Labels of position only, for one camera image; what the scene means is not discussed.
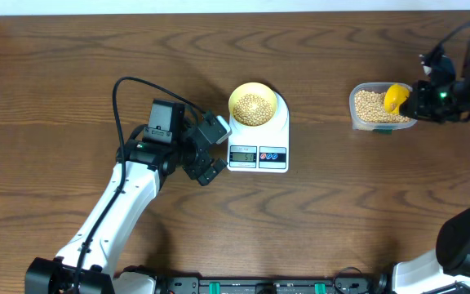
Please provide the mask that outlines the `white digital kitchen scale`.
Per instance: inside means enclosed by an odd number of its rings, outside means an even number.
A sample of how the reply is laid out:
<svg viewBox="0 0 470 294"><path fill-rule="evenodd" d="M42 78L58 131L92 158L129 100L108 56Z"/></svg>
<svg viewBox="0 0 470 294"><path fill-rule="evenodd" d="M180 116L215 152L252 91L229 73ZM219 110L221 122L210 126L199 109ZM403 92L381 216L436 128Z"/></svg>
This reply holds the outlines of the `white digital kitchen scale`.
<svg viewBox="0 0 470 294"><path fill-rule="evenodd" d="M280 94L273 118L261 126L240 124L232 116L228 138L228 169L231 172L286 173L290 162L290 115Z"/></svg>

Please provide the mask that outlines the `yellow measuring scoop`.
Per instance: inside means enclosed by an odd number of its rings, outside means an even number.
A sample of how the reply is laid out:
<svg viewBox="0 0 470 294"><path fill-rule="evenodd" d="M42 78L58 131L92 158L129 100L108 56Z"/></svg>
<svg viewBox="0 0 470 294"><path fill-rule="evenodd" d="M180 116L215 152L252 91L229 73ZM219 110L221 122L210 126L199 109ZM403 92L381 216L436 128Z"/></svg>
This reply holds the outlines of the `yellow measuring scoop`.
<svg viewBox="0 0 470 294"><path fill-rule="evenodd" d="M389 114L399 114L400 106L409 98L410 90L398 83L389 87L384 96L384 110Z"/></svg>

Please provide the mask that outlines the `pale yellow bowl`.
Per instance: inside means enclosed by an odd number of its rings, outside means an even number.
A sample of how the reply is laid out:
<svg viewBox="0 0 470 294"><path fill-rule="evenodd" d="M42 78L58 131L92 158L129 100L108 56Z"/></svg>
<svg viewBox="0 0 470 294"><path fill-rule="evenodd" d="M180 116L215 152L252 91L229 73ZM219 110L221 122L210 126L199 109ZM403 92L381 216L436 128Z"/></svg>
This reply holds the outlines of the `pale yellow bowl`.
<svg viewBox="0 0 470 294"><path fill-rule="evenodd" d="M237 87L231 94L228 100L228 110L230 115L235 121L237 121L233 116L233 107L235 103L246 94L255 94L262 96L265 100L269 101L274 107L274 115L277 112L277 97L275 92L268 86L258 83L258 82L247 82Z"/></svg>

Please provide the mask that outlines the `soybeans in container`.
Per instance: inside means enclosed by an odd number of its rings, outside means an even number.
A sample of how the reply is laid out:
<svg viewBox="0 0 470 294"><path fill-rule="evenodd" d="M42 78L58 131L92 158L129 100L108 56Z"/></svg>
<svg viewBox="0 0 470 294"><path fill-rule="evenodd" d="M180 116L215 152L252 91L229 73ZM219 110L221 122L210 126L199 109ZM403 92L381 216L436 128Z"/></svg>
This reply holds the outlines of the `soybeans in container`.
<svg viewBox="0 0 470 294"><path fill-rule="evenodd" d="M409 118L390 114L384 109L386 93L360 90L354 96L357 116L368 123L407 123Z"/></svg>

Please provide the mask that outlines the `soybeans in bowl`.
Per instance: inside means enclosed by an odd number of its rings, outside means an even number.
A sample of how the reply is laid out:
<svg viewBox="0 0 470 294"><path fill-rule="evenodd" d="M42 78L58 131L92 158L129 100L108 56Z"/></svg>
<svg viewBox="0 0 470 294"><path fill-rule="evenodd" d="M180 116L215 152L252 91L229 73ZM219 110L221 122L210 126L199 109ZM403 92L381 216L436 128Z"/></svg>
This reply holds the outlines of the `soybeans in bowl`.
<svg viewBox="0 0 470 294"><path fill-rule="evenodd" d="M233 116L241 124L257 127L265 124L274 115L273 105L262 96L246 94L233 107Z"/></svg>

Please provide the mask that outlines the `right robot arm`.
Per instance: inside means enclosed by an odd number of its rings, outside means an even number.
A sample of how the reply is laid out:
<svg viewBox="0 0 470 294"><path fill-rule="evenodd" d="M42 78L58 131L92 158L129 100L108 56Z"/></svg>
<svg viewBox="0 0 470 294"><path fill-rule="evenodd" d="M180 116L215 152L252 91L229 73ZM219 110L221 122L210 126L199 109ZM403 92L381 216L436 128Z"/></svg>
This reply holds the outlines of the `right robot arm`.
<svg viewBox="0 0 470 294"><path fill-rule="evenodd" d="M402 116L429 123L470 122L470 38L460 74L439 42L422 55L427 79L398 102L386 105ZM391 293L470 293L470 205L447 220L434 248L394 265Z"/></svg>

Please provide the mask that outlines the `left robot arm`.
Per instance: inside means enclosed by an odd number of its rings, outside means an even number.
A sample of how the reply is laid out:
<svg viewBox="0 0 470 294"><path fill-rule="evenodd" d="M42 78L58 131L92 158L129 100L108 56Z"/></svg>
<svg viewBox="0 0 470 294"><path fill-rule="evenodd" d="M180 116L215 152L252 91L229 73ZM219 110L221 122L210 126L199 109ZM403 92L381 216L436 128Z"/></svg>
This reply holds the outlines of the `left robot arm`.
<svg viewBox="0 0 470 294"><path fill-rule="evenodd" d="M155 293L157 282L138 270L117 274L118 260L144 209L166 178L182 167L200 185L225 168L209 155L232 133L212 112L191 122L182 113L151 114L117 151L113 174L90 215L55 258L36 258L27 269L27 293Z"/></svg>

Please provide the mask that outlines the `clear plastic container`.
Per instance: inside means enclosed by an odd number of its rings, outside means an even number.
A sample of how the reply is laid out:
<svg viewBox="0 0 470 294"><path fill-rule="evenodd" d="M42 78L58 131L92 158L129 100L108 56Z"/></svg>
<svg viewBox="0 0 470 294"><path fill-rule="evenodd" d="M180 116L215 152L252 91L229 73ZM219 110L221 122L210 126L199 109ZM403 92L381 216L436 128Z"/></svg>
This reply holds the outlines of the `clear plastic container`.
<svg viewBox="0 0 470 294"><path fill-rule="evenodd" d="M416 120L410 118L409 122L404 123L375 123L375 122L365 122L361 120L356 113L356 108L354 104L354 96L360 90L365 91L374 91L377 93L385 92L389 89L394 82L366 82L356 86L349 96L349 108L352 118L352 127L356 130L362 131L394 131L399 129L406 129L413 127L416 124Z"/></svg>

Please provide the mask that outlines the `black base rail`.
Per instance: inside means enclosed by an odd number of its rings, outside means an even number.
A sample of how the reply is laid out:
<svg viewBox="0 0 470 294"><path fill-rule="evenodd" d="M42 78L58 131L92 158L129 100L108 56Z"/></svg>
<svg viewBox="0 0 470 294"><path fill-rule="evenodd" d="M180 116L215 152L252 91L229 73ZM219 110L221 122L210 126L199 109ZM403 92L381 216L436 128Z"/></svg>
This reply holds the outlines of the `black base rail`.
<svg viewBox="0 0 470 294"><path fill-rule="evenodd" d="M113 280L116 293L147 294L361 294L385 293L387 282L344 275L322 279L170 277L128 272Z"/></svg>

